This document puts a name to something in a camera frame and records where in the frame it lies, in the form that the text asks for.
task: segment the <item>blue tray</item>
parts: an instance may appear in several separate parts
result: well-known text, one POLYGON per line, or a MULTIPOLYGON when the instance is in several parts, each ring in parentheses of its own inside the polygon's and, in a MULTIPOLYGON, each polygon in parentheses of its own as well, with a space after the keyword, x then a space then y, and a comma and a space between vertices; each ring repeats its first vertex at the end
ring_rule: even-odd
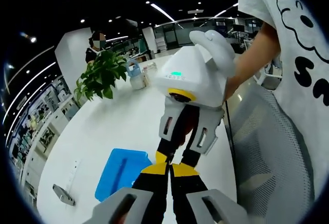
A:
POLYGON ((95 198, 102 202, 122 187, 132 187, 140 171, 149 165, 152 163, 146 152, 115 148, 98 182, 95 198))

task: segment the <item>white robot head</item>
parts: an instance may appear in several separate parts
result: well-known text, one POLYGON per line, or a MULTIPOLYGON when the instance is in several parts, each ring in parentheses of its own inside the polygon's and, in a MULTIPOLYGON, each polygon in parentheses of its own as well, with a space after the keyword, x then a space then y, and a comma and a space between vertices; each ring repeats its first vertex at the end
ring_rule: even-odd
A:
POLYGON ((192 31, 195 46, 174 54, 158 72, 155 86, 178 102, 221 106, 228 77, 235 73, 231 45, 217 31, 192 31))

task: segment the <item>light strip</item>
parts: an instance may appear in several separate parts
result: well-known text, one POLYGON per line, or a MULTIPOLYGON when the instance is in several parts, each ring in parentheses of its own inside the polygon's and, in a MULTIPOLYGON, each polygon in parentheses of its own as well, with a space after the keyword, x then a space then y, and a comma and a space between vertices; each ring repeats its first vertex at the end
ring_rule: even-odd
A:
POLYGON ((40 74, 42 74, 45 70, 47 70, 49 67, 53 66, 54 64, 56 64, 56 62, 54 63, 51 63, 49 66, 47 66, 45 69, 43 69, 42 71, 40 71, 37 75, 35 75, 22 89, 21 91, 17 94, 17 96, 14 98, 14 100, 11 102, 10 106, 8 107, 6 113, 5 113, 5 116, 4 116, 4 119, 2 120, 2 124, 4 124, 5 122, 5 119, 8 115, 8 112, 10 110, 10 108, 12 107, 12 105, 14 104, 14 102, 17 100, 17 98, 19 97, 19 95, 24 91, 24 89, 34 80, 36 79, 40 74))
POLYGON ((111 41, 115 41, 115 40, 119 40, 119 39, 123 39, 123 38, 127 38, 128 36, 127 35, 125 35, 125 36, 121 36, 121 37, 119 37, 119 38, 112 38, 112 39, 108 39, 108 40, 106 40, 106 42, 111 42, 111 41))
POLYGON ((11 81, 13 81, 13 79, 17 76, 17 74, 19 74, 28 64, 30 64, 32 61, 34 61, 36 58, 38 58, 40 55, 42 55, 43 53, 47 52, 48 50, 51 50, 54 46, 51 46, 50 48, 47 48, 46 50, 42 51, 41 53, 39 53, 38 55, 36 55, 35 57, 33 57, 32 60, 29 60, 28 63, 26 63, 24 66, 22 66, 18 72, 15 73, 15 75, 11 78, 11 80, 9 80, 8 85, 11 83, 11 81))
POLYGON ((219 15, 223 14, 224 12, 227 12, 227 10, 221 11, 219 14, 215 15, 215 17, 218 17, 219 15))
POLYGON ((24 107, 25 107, 25 105, 27 104, 27 103, 29 103, 29 101, 31 100, 31 98, 42 88, 42 86, 44 86, 46 83, 43 83, 31 96, 30 96, 30 98, 29 99, 27 99, 26 100, 26 102, 24 103, 24 105, 21 107, 21 109, 19 110, 19 112, 17 113, 17 115, 16 115, 16 117, 15 117, 15 119, 14 119, 14 121, 12 122, 12 124, 11 124, 11 127, 10 127, 10 129, 9 129, 9 131, 8 131, 8 136, 6 137, 6 145, 7 145, 7 142, 8 142, 8 138, 10 137, 10 133, 11 133, 11 129, 12 129, 12 127, 14 126, 14 124, 15 124, 15 122, 16 122, 16 119, 19 117, 19 115, 20 115, 20 113, 21 113, 21 111, 22 110, 24 110, 24 107))
POLYGON ((167 18, 169 18, 171 21, 175 21, 172 17, 169 16, 169 14, 167 14, 165 11, 163 11, 161 8, 159 8, 156 4, 151 4, 151 6, 153 8, 155 8, 156 10, 158 10, 159 12, 161 12, 164 16, 166 16, 167 18))

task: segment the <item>white t-shirt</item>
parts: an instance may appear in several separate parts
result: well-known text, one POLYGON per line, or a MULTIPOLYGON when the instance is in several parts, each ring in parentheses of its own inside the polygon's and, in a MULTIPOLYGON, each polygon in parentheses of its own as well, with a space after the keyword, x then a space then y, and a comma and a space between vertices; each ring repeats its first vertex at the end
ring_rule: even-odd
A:
POLYGON ((277 30, 283 73, 274 94, 304 137, 317 198, 329 174, 329 44, 301 0, 239 0, 238 9, 277 30))

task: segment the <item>green leaves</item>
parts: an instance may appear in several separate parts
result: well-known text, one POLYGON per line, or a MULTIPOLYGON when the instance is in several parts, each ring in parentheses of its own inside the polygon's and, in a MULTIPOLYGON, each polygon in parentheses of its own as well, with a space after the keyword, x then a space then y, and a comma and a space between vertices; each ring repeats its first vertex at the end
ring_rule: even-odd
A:
POLYGON ((126 59, 117 53, 102 52, 92 64, 87 65, 86 71, 77 79, 77 88, 74 91, 77 100, 82 96, 92 100, 94 95, 112 99, 113 92, 110 86, 115 87, 115 79, 127 79, 125 65, 126 59))
POLYGON ((113 92, 112 92, 112 90, 111 90, 111 87, 106 88, 105 90, 103 90, 103 95, 104 95, 106 98, 112 99, 112 98, 113 98, 113 92))

